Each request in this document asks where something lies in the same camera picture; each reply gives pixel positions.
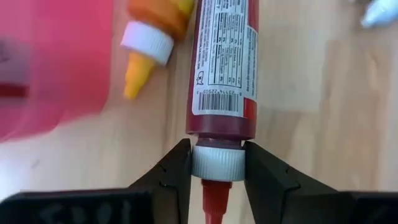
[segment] red squeeze bottle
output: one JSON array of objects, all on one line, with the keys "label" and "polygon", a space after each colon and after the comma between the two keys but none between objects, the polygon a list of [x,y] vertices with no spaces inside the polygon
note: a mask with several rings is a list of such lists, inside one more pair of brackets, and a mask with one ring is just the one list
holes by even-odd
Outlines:
[{"label": "red squeeze bottle", "polygon": [[206,224],[221,224],[242,141],[256,135],[259,0],[199,0],[187,106],[192,174],[202,178]]}]

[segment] nozzle tip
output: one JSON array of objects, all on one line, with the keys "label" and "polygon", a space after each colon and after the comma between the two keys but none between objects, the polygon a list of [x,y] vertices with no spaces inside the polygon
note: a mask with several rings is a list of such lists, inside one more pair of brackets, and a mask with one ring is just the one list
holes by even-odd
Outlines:
[{"label": "nozzle tip", "polygon": [[221,224],[226,212],[232,183],[202,179],[201,184],[203,186],[203,210],[206,213],[206,224]]},{"label": "nozzle tip", "polygon": [[371,28],[373,26],[373,24],[374,24],[373,21],[370,21],[366,18],[362,19],[362,21],[361,21],[361,25],[365,29]]},{"label": "nozzle tip", "polygon": [[134,100],[137,97],[140,89],[141,88],[139,88],[138,86],[127,84],[124,87],[124,97],[129,100]]},{"label": "nozzle tip", "polygon": [[222,224],[223,216],[206,213],[206,224]]}]

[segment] orange squeeze bottle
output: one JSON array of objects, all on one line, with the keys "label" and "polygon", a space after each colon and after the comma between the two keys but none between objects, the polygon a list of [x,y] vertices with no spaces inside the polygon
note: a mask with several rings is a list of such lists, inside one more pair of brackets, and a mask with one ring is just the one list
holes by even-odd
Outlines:
[{"label": "orange squeeze bottle", "polygon": [[124,96],[134,99],[157,65],[166,65],[174,42],[182,40],[194,0],[130,0],[121,45],[130,50]]}]

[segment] yellow nozzle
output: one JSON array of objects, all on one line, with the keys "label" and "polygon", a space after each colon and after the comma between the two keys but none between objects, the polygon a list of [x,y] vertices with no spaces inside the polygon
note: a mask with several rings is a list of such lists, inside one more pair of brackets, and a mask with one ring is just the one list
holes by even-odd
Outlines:
[{"label": "yellow nozzle", "polygon": [[193,7],[195,6],[194,0],[175,0],[177,2],[178,8],[188,17],[191,17]]},{"label": "yellow nozzle", "polygon": [[130,53],[129,66],[126,72],[126,86],[124,87],[124,96],[127,99],[133,100],[136,98],[155,66],[154,59],[137,52]]}]

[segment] barcode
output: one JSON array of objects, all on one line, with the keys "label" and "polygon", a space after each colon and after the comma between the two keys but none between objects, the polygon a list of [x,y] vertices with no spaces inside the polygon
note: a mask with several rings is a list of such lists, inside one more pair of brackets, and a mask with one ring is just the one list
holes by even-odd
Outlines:
[{"label": "barcode", "polygon": [[238,112],[239,95],[235,93],[199,93],[199,110]]}]

